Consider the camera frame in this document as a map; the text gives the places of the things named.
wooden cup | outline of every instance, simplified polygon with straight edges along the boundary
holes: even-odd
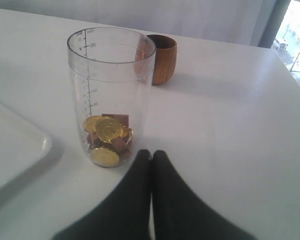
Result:
[[[147,35],[156,45],[152,85],[167,82],[175,72],[177,63],[177,42],[163,35]]]

white tray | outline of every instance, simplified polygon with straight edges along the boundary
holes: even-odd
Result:
[[[46,133],[0,105],[0,189],[40,161],[50,148]]]

clear plastic cup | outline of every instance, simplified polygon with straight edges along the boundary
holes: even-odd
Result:
[[[118,27],[78,31],[67,46],[82,147],[96,165],[119,167],[143,134],[156,46]]]

